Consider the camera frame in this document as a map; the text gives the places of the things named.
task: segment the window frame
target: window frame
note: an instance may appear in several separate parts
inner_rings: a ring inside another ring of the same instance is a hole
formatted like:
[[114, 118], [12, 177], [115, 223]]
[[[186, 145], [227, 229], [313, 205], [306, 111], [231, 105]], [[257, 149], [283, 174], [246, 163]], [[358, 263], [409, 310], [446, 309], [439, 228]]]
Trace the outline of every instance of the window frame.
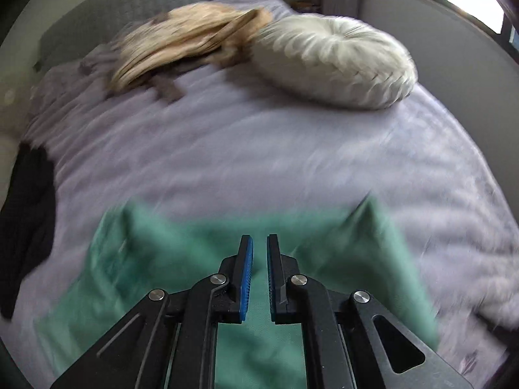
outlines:
[[512, 37], [512, 27], [515, 27], [516, 31], [519, 30], [519, 22], [517, 20], [518, 15], [516, 11], [513, 9], [513, 5], [509, 2], [509, 0], [497, 0], [504, 12], [501, 33], [496, 33], [487, 25], [485, 25], [481, 20], [475, 18], [474, 16], [462, 10], [457, 5], [451, 3], [448, 0], [433, 1], [454, 11], [456, 14], [468, 20], [474, 26], [482, 30], [484, 33], [486, 33], [486, 35], [489, 35], [494, 41], [496, 41], [499, 44], [499, 46], [501, 46], [501, 48], [503, 48], [515, 60], [516, 63], [519, 64], [519, 50], [516, 49], [515, 46], [510, 42], [510, 39]]

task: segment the green garment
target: green garment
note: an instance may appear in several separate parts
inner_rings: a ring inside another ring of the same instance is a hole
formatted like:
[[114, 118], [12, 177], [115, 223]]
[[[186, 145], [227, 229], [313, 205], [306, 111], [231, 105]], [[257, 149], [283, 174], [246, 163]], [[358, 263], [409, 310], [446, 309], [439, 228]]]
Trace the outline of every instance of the green garment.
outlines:
[[110, 210], [82, 274], [37, 323], [43, 349], [63, 373], [150, 290], [190, 288], [216, 272], [223, 258], [237, 253], [241, 235], [250, 234], [254, 264], [247, 320], [219, 326], [216, 387], [306, 387], [300, 326], [271, 322], [265, 248], [271, 233], [302, 273], [335, 291], [369, 291], [435, 348], [432, 307], [398, 230], [372, 197], [345, 217], [339, 211], [292, 212], [172, 223], [135, 203]]

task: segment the gray headboard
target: gray headboard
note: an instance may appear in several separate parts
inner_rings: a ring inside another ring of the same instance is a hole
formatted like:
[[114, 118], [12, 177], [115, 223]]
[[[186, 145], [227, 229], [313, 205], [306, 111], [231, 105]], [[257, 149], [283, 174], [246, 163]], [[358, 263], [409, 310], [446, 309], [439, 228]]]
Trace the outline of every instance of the gray headboard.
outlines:
[[42, 71], [84, 57], [126, 24], [203, 0], [86, 0], [54, 23], [40, 40]]

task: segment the green fabric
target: green fabric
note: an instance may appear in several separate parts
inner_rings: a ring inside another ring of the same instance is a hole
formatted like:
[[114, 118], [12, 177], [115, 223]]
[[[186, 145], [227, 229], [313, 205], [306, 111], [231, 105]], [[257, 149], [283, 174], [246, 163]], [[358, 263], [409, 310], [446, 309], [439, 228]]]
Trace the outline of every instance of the green fabric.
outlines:
[[265, 241], [277, 233], [283, 253], [329, 289], [371, 292], [430, 347], [434, 314], [404, 240], [368, 197], [344, 212], [171, 223], [128, 203], [105, 214], [85, 268], [57, 307], [37, 323], [45, 353], [61, 374], [148, 291], [177, 292], [218, 270], [236, 254], [242, 234], [254, 239], [247, 320], [221, 324], [216, 387], [306, 387], [299, 325], [271, 322]]

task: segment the screw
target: screw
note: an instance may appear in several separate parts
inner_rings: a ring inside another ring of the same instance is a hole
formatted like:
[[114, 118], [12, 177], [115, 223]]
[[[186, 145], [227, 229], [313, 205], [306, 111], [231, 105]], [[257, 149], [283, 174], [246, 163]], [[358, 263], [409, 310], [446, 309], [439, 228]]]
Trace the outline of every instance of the screw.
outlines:
[[370, 299], [369, 294], [366, 291], [357, 291], [354, 294], [354, 299], [357, 303], [367, 303]]
[[211, 284], [222, 285], [222, 284], [225, 284], [225, 281], [227, 281], [227, 278], [225, 277], [225, 275], [222, 275], [221, 273], [217, 273], [217, 274], [211, 275], [210, 280], [211, 280]]
[[154, 289], [148, 294], [148, 298], [152, 301], [160, 301], [164, 298], [165, 293], [161, 289]]
[[308, 282], [308, 278], [305, 275], [294, 275], [290, 278], [290, 281], [294, 285], [305, 285]]

